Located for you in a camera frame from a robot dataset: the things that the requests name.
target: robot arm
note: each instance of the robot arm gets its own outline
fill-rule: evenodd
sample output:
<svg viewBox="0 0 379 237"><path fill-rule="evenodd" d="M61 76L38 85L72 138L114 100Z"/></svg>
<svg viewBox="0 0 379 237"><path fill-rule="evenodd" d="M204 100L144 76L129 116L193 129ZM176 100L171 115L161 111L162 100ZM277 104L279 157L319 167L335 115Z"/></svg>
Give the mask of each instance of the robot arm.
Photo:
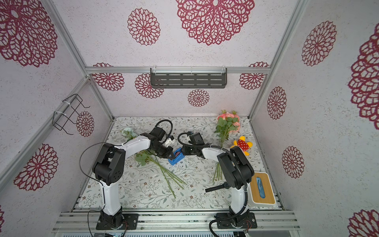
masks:
<svg viewBox="0 0 379 237"><path fill-rule="evenodd" d="M234 226L241 226L250 214L249 210L245 208L245 202L247 202L247 195L251 195L250 182L254 175L254 170L244 152L238 146L232 147L230 152L226 152L220 147L205 144L200 133L192 134L188 132L186 134L188 135L187 140L191 144L182 143L178 137L178 141L183 145L183 155L197 155L201 158L214 160L220 163L220 168L224 174L226 182L223 185L207 188L205 192L232 187L232 201L229 208L229 217L234 216L243 209L239 216L231 218L230 220ZM245 195L245 185L247 185L247 195Z"/></svg>
<svg viewBox="0 0 379 237"><path fill-rule="evenodd" d="M100 212L97 225L112 229L123 227L122 207L119 200L119 180L124 172L125 159L142 150L154 151L162 158L174 158L173 148L169 145L175 140L169 136L163 143L165 131L157 127L150 133L143 133L140 136L128 141L120 146L104 144L92 167L96 179L99 180L103 192L104 207Z"/></svg>

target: red flower pattern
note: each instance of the red flower pattern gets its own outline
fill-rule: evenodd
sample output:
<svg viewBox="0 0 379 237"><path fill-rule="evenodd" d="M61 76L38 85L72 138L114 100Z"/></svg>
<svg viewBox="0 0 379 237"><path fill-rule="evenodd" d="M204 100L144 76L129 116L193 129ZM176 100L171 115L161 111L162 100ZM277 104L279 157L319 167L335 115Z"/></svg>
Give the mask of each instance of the red flower pattern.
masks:
<svg viewBox="0 0 379 237"><path fill-rule="evenodd" d="M268 96L267 111L272 119L280 118L287 106L286 94L280 86L275 87Z"/></svg>
<svg viewBox="0 0 379 237"><path fill-rule="evenodd" d="M207 104L208 101L209 94L202 89L193 90L188 95L188 102L195 107L201 107Z"/></svg>
<svg viewBox="0 0 379 237"><path fill-rule="evenodd" d="M177 15L188 36L198 43L221 44L241 31L254 0L176 0Z"/></svg>
<svg viewBox="0 0 379 237"><path fill-rule="evenodd" d="M358 60L351 65L349 87L351 102L359 108L359 116L374 122L379 130L379 24L370 39L359 48Z"/></svg>
<svg viewBox="0 0 379 237"><path fill-rule="evenodd" d="M375 210L354 212L349 218L349 237L378 237L379 213Z"/></svg>
<svg viewBox="0 0 379 237"><path fill-rule="evenodd" d="M287 147L282 156L285 172L292 178L299 178L304 172L304 159L300 151L293 146Z"/></svg>
<svg viewBox="0 0 379 237"><path fill-rule="evenodd" d="M148 73L141 74L136 78L135 87L138 93L150 99L160 97L164 92L164 89L154 89L151 87L150 74Z"/></svg>
<svg viewBox="0 0 379 237"><path fill-rule="evenodd" d="M316 26L304 42L301 54L304 64L313 66L322 62L332 50L336 34L333 22L325 21Z"/></svg>
<svg viewBox="0 0 379 237"><path fill-rule="evenodd" d="M76 129L83 137L88 137L94 131L94 118L87 111L83 111L76 119Z"/></svg>
<svg viewBox="0 0 379 237"><path fill-rule="evenodd" d="M113 67L108 63L97 63L94 67ZM121 73L93 73L95 82L109 91L118 91L124 86L124 78Z"/></svg>
<svg viewBox="0 0 379 237"><path fill-rule="evenodd" d="M58 157L54 148L49 144L42 144L13 183L19 189L36 191L49 183L54 177L57 167Z"/></svg>
<svg viewBox="0 0 379 237"><path fill-rule="evenodd" d="M249 67L269 67L268 63L256 62L250 64ZM245 89L257 89L260 88L262 81L266 77L263 73L243 73L240 75L240 85Z"/></svg>
<svg viewBox="0 0 379 237"><path fill-rule="evenodd" d="M142 45L154 44L161 29L155 16L146 9L135 9L128 19L128 29L133 39Z"/></svg>
<svg viewBox="0 0 379 237"><path fill-rule="evenodd" d="M2 227L3 224L4 224L4 218L3 218L3 215L4 215L4 212L1 210L1 206L0 206L0 233L1 233L1 227Z"/></svg>
<svg viewBox="0 0 379 237"><path fill-rule="evenodd" d="M1 1L0 51L4 59L22 66L49 64L58 48L57 38L40 1Z"/></svg>

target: red polka dot fabric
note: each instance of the red polka dot fabric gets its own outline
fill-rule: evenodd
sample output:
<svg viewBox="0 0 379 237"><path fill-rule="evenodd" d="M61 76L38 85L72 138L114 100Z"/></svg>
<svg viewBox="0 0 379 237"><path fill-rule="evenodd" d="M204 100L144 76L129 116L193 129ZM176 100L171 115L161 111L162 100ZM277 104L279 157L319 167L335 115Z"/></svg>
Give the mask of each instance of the red polka dot fabric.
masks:
<svg viewBox="0 0 379 237"><path fill-rule="evenodd" d="M247 151L250 148L249 145L242 140L237 141L237 146L239 146L243 151Z"/></svg>

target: table surface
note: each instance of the table surface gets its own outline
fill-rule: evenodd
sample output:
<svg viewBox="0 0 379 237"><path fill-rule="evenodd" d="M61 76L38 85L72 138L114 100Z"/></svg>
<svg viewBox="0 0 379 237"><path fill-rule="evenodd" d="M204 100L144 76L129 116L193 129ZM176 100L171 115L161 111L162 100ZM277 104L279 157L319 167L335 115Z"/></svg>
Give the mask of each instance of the table surface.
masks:
<svg viewBox="0 0 379 237"><path fill-rule="evenodd" d="M206 143L219 145L219 138L215 136L217 120L215 117L119 117L116 119L107 142L121 144L125 138L121 131L125 127L131 127L137 134L150 132L154 125L161 119L172 121L174 128L172 135L177 139L178 134L187 131L200 132ZM229 136L224 147L230 147L233 140L245 136L246 141L251 141L253 147L248 150L250 161L254 171L263 171L265 168L255 139L251 131L249 120L241 118L241 129ZM167 122L160 127L169 131ZM181 147L176 142L172 145L174 151ZM175 165L170 165L167 160L159 159L161 165L171 170L175 175L186 182L181 189L174 181L169 179L175 196L170 192L168 184L161 173L160 168L147 163L141 166L135 161L135 155L125 160L124 173L119 183L119 196L123 208L154 208L154 209L227 209L230 205L230 190L221 189L205 193L205 189L222 184L225 180L213 181L216 162L202 159L197 156L186 156ZM87 183L81 200L80 208L96 208L102 206L102 197L99 184L90 179ZM280 209L277 204L272 207L250 207L250 209Z"/></svg>

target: stuffed toy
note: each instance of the stuffed toy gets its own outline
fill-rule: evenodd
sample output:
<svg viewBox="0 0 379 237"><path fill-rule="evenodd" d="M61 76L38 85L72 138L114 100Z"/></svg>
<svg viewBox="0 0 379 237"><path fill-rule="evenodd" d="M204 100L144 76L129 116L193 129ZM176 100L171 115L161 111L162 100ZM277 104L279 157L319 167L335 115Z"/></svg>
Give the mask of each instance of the stuffed toy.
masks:
<svg viewBox="0 0 379 237"><path fill-rule="evenodd" d="M253 143L252 142L245 142L245 139L246 138L244 136L241 136L238 139L238 141L235 140L233 142L234 145L232 147L239 146L243 150L243 152L245 153L245 155L248 156L250 154L247 152L247 150L250 149L253 146Z"/></svg>

